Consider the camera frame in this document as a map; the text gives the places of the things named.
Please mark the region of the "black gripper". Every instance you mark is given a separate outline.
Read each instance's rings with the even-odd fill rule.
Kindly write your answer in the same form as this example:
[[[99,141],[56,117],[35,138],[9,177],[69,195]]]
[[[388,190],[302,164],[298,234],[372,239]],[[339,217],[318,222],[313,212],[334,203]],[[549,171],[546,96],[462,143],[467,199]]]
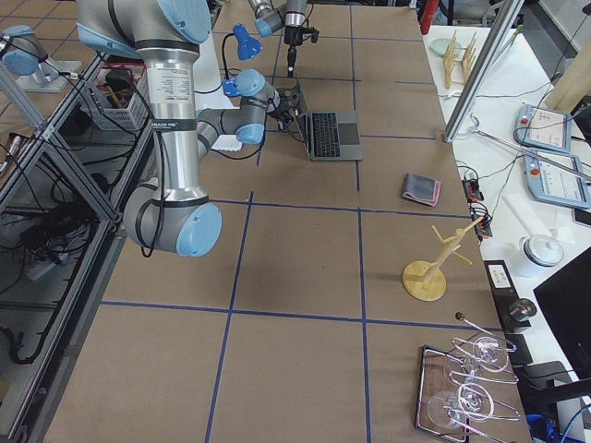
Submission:
[[[277,92],[279,104],[275,107],[274,119],[277,121],[293,121],[300,108],[300,88],[279,88]]]
[[[287,52],[287,76],[292,78],[295,75],[296,46],[301,46],[307,28],[304,26],[285,26],[283,41],[289,45]]]

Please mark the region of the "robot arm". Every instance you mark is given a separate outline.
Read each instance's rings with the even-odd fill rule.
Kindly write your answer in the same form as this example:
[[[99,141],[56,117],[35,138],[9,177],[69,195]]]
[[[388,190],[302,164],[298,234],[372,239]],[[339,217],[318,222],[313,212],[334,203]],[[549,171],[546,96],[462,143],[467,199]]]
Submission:
[[[283,30],[283,41],[288,46],[287,76],[295,75],[297,48],[305,39],[316,42],[318,31],[308,26],[308,2],[287,0],[282,6],[274,7],[271,1],[249,1],[255,15],[255,25],[260,37],[268,37]]]
[[[238,108],[197,108],[193,67],[211,36],[204,1],[79,1],[77,11],[85,45],[139,58],[146,67],[158,174],[138,185],[126,203],[127,235],[149,250],[207,254],[223,222],[200,183],[200,161],[221,136],[260,144],[268,117],[292,122],[290,106],[260,72],[246,69],[234,82]]]

